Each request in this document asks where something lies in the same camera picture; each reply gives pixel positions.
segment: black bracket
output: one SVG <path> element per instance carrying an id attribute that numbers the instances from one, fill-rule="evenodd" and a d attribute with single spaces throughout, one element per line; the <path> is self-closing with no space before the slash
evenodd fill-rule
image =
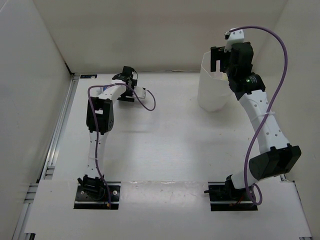
<path id="1" fill-rule="evenodd" d="M 249 169 L 257 180 L 286 174 L 290 172 L 300 156 L 299 146 L 288 144 L 287 147 L 281 149 L 271 147 L 270 151 L 251 158 Z"/>
<path id="2" fill-rule="evenodd" d="M 110 99 L 99 99 L 98 97 L 91 97 L 93 108 L 95 111 L 102 110 L 102 114 L 95 113 L 99 132 L 103 135 L 110 132 L 114 127 L 114 108 L 113 101 Z M 86 111 L 86 125 L 89 128 L 90 133 L 96 131 L 96 124 L 94 119 L 94 114 L 92 112 L 90 103 L 88 101 L 87 111 Z"/>
<path id="3" fill-rule="evenodd" d="M 232 195 L 227 182 L 208 182 L 208 190 L 204 193 L 209 194 L 212 212 L 258 210 L 258 207 L 249 199 L 245 189 Z"/>
<path id="4" fill-rule="evenodd" d="M 117 210 L 120 201 L 120 182 L 108 182 L 111 197 L 111 208 L 108 207 L 108 190 L 103 181 L 85 175 L 78 178 L 78 187 L 74 199 L 74 209 Z"/>
<path id="5" fill-rule="evenodd" d="M 252 72 L 254 51 L 250 42 L 238 42 L 231 46 L 230 52 L 225 47 L 211 47 L 210 71 L 215 72 L 220 61 L 220 72 L 228 76 L 229 87 L 237 100 L 252 91 L 265 91 L 266 87 L 258 74 Z"/>
<path id="6" fill-rule="evenodd" d="M 134 68 L 130 66 L 124 66 L 122 73 L 114 75 L 112 80 L 121 80 L 125 82 L 125 84 L 129 85 L 132 89 L 135 89 L 138 79 L 134 79 L 134 72 Z M 126 91 L 118 98 L 118 100 L 124 102 L 134 102 L 135 98 L 133 92 L 127 88 Z"/>

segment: white panel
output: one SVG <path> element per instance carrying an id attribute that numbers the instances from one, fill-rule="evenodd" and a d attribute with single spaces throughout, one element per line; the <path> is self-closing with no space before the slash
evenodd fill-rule
<path id="1" fill-rule="evenodd" d="M 302 156 L 288 175 L 295 180 L 312 235 L 320 239 L 320 2 L 289 0 L 276 32 L 283 38 L 289 57 L 288 74 L 273 109 L 281 130 Z M 283 70 L 283 52 L 272 38 L 258 57 L 269 97 Z"/>
<path id="2" fill-rule="evenodd" d="M 31 0 L 2 5 L 0 36 L 0 239 L 11 239 L 70 77 Z"/>
<path id="3" fill-rule="evenodd" d="M 258 211 L 212 212 L 206 182 L 122 182 L 119 210 L 73 209 L 76 181 L 39 184 L 35 240 L 298 240 L 310 231 L 294 183 L 260 183 Z"/>
<path id="4" fill-rule="evenodd" d="M 286 0 L 34 0 L 73 72 L 199 70 L 223 33 L 273 28 Z M 246 31 L 256 54 L 265 34 Z"/>

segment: white wall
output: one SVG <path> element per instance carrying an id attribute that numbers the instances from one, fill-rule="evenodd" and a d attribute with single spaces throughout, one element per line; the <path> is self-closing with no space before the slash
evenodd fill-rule
<path id="1" fill-rule="evenodd" d="M 287 77 L 274 103 L 281 129 L 302 156 L 288 177 L 295 180 L 312 235 L 320 239 L 320 1 L 289 0 L 275 31 L 289 57 Z M 271 97 L 283 70 L 283 52 L 270 38 L 258 56 L 255 72 Z"/>
<path id="2" fill-rule="evenodd" d="M 275 26 L 287 0 L 34 0 L 71 71 L 199 70 L 223 33 Z M 255 52 L 266 35 L 248 33 Z"/>
<path id="3" fill-rule="evenodd" d="M 0 239 L 11 239 L 70 83 L 31 0 L 0 0 Z"/>

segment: black mounting plate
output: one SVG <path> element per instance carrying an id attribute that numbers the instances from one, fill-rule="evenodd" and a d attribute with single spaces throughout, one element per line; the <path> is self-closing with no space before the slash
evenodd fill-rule
<path id="1" fill-rule="evenodd" d="M 208 182 L 210 206 L 212 212 L 225 211 L 257 211 L 258 207 L 253 205 L 248 195 L 244 192 L 243 199 L 239 204 L 237 200 L 230 198 L 226 192 L 224 182 Z"/>
<path id="2" fill-rule="evenodd" d="M 118 210 L 120 201 L 120 182 L 108 182 L 111 197 L 111 208 L 107 206 L 108 193 L 96 199 L 85 193 L 83 187 L 79 184 L 75 194 L 74 209 L 99 209 L 99 210 Z"/>

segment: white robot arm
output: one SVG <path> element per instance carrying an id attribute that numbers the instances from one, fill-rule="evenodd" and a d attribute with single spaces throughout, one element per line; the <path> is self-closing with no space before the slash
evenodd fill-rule
<path id="1" fill-rule="evenodd" d="M 90 147 L 85 175 L 83 179 L 78 178 L 78 182 L 82 189 L 91 196 L 99 197 L 105 187 L 101 176 L 104 176 L 104 150 L 107 136 L 114 126 L 113 103 L 116 100 L 134 102 L 134 96 L 139 99 L 146 98 L 146 90 L 137 86 L 138 79 L 133 79 L 133 72 L 135 72 L 133 68 L 124 66 L 122 73 L 112 78 L 109 87 L 97 97 L 91 97 L 94 113 L 90 102 L 88 102 L 86 125 L 89 129 Z M 98 138 L 94 114 L 98 125 Z"/>
<path id="2" fill-rule="evenodd" d="M 280 130 L 274 112 L 267 112 L 268 99 L 265 85 L 258 74 L 252 72 L 253 48 L 244 42 L 243 30 L 226 32 L 224 47 L 211 48 L 211 72 L 216 71 L 216 61 L 220 61 L 220 71 L 228 76 L 229 87 L 245 109 L 256 132 L 266 114 L 257 140 L 260 155 L 250 159 L 247 169 L 248 186 L 258 181 L 288 173 L 301 156 L 299 146 L 291 146 Z M 244 171 L 228 176 L 225 186 L 234 198 L 245 191 Z"/>

